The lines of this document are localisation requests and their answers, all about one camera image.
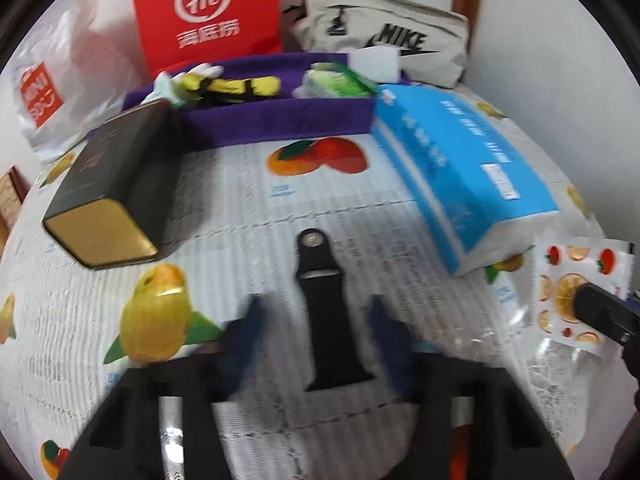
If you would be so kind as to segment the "fruit print plastic bag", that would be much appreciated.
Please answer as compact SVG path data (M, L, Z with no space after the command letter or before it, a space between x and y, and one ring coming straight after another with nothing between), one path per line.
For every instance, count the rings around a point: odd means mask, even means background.
M564 346L605 358L614 336L594 318L600 297L626 300L634 248L622 240L562 236L537 238L533 261L533 308L536 330Z

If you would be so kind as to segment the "dark green gold box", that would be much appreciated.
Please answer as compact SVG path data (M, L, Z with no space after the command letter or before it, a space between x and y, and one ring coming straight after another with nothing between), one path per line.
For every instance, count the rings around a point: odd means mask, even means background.
M180 157L169 102L126 110L94 130L44 214L43 229L88 269L157 258Z

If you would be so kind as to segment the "yellow Adidas mini bag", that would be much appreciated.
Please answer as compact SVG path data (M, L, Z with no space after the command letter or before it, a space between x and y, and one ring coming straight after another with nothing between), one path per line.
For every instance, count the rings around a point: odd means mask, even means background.
M178 89L189 103L205 108L274 99L280 93L281 81L276 76L213 79L185 74L178 79Z

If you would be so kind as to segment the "green cloth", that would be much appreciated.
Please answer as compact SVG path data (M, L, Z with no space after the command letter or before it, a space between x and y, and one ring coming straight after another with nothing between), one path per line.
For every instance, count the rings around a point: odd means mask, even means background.
M164 100L177 110L186 106L186 92L179 84L183 76L184 73L171 75L160 72L154 80L153 90L142 100L141 105Z

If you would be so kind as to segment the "green wet wipes pack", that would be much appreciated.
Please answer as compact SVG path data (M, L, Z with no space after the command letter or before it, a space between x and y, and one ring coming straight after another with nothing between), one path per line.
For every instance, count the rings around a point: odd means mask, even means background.
M314 63L302 84L292 91L296 99L369 99L380 85L337 62Z

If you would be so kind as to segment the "blue tissue pack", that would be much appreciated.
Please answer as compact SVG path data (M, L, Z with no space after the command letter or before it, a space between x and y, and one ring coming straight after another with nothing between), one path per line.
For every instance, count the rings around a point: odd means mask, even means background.
M559 213L532 166L454 93L383 84L371 132L454 276L525 252Z

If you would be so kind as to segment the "fruit print tablecloth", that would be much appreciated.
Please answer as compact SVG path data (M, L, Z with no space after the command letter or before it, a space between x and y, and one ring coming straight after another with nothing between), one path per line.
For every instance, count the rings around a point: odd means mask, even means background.
M294 280L296 235L329 235L345 271L347 304L363 364L380 370L364 327L383 295L416 336L465 359L507 367L565 454L585 437L611 365L544 336L533 307L534 256L521 269L461 278L442 263L395 168L367 134L360 174L322 167L280 178L267 168L272 142L183 159L169 217L168 260L186 274L195 310L224 324L264 294L272 307L250 377L215 414L239 479L376 479L408 443L412 411L388 382L310 393L307 315ZM2 434L35 479L46 476L44 442L68 448L127 360L105 362L122 307L144 266L93 271L43 231L55 194L39 181L27 195L1 263L1 295L14 302L16 334L1 347Z

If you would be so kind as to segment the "purple fabric storage tray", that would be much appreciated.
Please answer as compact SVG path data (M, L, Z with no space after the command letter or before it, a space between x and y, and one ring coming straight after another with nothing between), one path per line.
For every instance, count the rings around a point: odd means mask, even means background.
M186 151L267 141L351 136L367 133L375 99L296 98L304 73L314 63L347 63L345 53L294 52L232 58L221 63L222 76L247 79L275 76L277 96L263 101L199 107L186 103L175 110L181 132L179 145Z

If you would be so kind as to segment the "crumpled white tissue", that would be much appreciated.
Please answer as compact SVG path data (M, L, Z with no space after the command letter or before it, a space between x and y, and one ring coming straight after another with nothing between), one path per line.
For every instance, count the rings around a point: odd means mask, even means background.
M216 79L224 73L224 68L221 65L210 65L208 63L201 63L190 68L187 72L181 72L175 74L174 80L179 80L185 76L199 76L202 78Z

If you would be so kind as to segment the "brown patterned box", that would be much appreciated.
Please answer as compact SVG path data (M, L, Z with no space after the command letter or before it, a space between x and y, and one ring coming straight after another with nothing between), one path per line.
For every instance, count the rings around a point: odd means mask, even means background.
M17 222L29 185L15 166L0 181L0 214L6 228L11 231Z

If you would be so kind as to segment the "white sponge block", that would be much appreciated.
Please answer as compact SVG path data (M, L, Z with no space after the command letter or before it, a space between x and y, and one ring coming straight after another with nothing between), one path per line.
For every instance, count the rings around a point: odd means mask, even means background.
M374 46L351 50L347 53L347 66L379 84L398 84L401 78L400 55L396 47Z

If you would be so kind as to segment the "beige Nike bag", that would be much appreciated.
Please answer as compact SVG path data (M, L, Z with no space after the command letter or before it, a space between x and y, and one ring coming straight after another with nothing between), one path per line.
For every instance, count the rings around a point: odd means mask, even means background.
M409 79L442 88L468 62L468 19L409 0L304 0L292 33L305 51L395 47Z

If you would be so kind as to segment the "white Miniso plastic bag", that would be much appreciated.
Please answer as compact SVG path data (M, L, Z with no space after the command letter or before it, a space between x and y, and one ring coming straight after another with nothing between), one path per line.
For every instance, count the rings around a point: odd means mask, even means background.
M62 157L141 84L131 58L94 28L98 0L55 0L9 60L21 132L38 160Z

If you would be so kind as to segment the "red Haidilao paper bag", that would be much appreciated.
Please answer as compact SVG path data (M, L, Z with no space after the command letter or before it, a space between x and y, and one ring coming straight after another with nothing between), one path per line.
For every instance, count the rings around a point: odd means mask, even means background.
M134 12L153 76L282 51L279 0L134 0Z

